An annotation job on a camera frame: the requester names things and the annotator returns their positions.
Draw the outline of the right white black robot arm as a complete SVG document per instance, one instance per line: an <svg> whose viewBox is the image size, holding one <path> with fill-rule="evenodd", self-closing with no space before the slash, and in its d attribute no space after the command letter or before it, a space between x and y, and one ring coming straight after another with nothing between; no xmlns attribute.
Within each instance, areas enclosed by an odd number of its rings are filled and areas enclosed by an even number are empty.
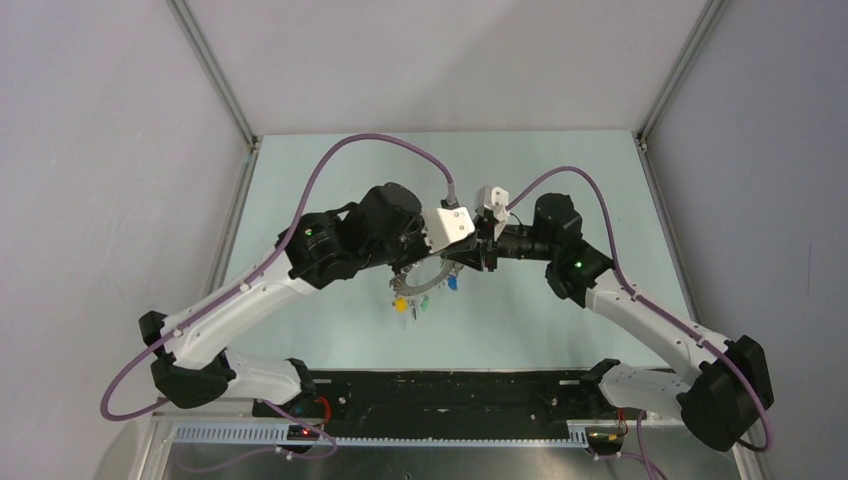
<svg viewBox="0 0 848 480"><path fill-rule="evenodd" d="M500 187L477 193L476 256L482 268L492 271L501 259L545 262L545 279L558 298L612 321L670 368L603 360L581 380L583 409L596 418L618 407L648 410L681 420L716 451L744 445L744 434L774 403L762 346L747 335L730 340L642 293L612 258L584 240L582 218L569 196L539 197L531 225L509 224L508 200Z"/></svg>

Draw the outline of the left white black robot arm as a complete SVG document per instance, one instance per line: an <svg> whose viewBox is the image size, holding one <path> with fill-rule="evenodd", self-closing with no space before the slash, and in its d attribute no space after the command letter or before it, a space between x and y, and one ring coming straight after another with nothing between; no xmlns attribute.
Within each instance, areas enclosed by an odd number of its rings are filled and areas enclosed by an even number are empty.
<svg viewBox="0 0 848 480"><path fill-rule="evenodd" d="M153 347L159 392L182 409L220 398L254 398L304 416L316 403L305 363L239 354L230 343L282 306L361 271L395 272L473 238L465 207L424 209L396 183L371 188L358 202L308 213L283 231L261 262L179 314L151 311L139 320Z"/></svg>

